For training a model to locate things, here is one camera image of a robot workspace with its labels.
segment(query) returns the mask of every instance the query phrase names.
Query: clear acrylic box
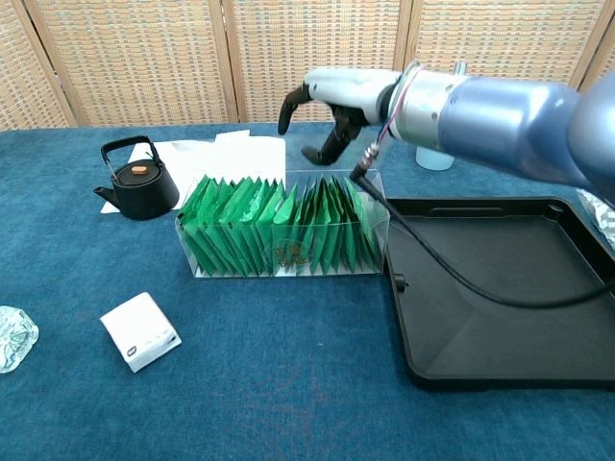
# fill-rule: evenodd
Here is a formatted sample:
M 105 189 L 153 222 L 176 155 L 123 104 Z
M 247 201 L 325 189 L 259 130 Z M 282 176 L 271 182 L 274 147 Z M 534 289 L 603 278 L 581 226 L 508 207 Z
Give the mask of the clear acrylic box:
M 289 193 L 296 184 L 298 193 L 306 184 L 314 184 L 321 178 L 336 177 L 344 184 L 348 178 L 347 170 L 288 171 L 284 189 Z M 367 179 L 384 195 L 381 175 L 370 170 Z M 381 274 L 388 238 L 389 213 L 386 208 L 374 201 L 367 193 L 353 184 L 360 197 L 366 216 L 366 223 L 342 223 L 328 225 L 203 225 L 184 229 L 179 218 L 175 228 L 184 249 L 192 275 L 196 279 L 245 278 L 245 277 L 322 277 L 359 274 Z M 206 245 L 204 238 L 217 235 Z M 250 252 L 248 240 L 261 245 L 257 255 Z M 213 241 L 225 242 L 225 248 Z M 236 270 L 228 267 L 224 273 L 212 270 L 206 264 L 208 257 L 220 260 L 237 260 Z

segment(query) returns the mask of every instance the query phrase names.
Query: robotic arm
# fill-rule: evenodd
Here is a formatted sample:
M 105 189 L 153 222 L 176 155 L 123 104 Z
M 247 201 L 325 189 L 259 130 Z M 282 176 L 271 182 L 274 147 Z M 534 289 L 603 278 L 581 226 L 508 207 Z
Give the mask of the robotic arm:
M 336 162 L 361 127 L 380 124 L 413 144 L 580 187 L 615 205 L 615 73 L 580 94 L 562 84 L 432 72 L 418 62 L 403 73 L 315 69 L 286 96 L 280 134 L 311 100 L 329 104 L 335 119 L 321 150 L 302 150 L 312 163 Z

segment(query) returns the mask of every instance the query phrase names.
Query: teapot handle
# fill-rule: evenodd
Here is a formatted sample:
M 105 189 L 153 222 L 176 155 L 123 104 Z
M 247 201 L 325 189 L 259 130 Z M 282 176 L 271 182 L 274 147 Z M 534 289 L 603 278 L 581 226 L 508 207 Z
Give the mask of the teapot handle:
M 158 155 L 158 151 L 156 150 L 156 146 L 150 140 L 149 137 L 144 136 L 144 135 L 126 137 L 124 139 L 117 139 L 116 141 L 108 142 L 107 144 L 103 145 L 103 147 L 100 148 L 100 153 L 103 156 L 103 161 L 107 164 L 109 169 L 113 172 L 113 169 L 111 168 L 111 163 L 109 162 L 108 153 L 110 151 L 114 151 L 115 149 L 120 149 L 126 146 L 132 146 L 134 144 L 139 144 L 141 142 L 147 142 L 150 145 L 150 149 L 152 151 L 152 157 L 154 159 L 154 162 L 157 165 L 160 165 L 160 157 Z

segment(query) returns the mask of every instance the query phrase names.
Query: teapot spout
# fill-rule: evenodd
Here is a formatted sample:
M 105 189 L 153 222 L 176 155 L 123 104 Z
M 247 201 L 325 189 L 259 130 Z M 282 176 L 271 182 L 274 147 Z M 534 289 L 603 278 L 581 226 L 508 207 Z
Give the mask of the teapot spout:
M 113 189 L 99 186 L 94 189 L 94 193 L 100 195 L 103 199 L 116 208 L 119 208 L 119 202 L 117 202 L 117 196 L 115 195 L 115 191 Z

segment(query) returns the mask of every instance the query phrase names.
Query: black teapot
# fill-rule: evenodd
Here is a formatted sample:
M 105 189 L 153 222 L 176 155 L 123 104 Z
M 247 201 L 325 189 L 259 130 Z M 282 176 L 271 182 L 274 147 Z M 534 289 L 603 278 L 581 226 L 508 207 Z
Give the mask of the black teapot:
M 117 170 L 111 168 L 110 151 L 141 142 L 149 144 L 151 158 L 131 161 Z M 180 192 L 149 137 L 134 136 L 109 142 L 101 148 L 101 154 L 111 170 L 113 189 L 96 187 L 94 193 L 118 208 L 127 218 L 156 218 L 173 208 L 179 200 Z

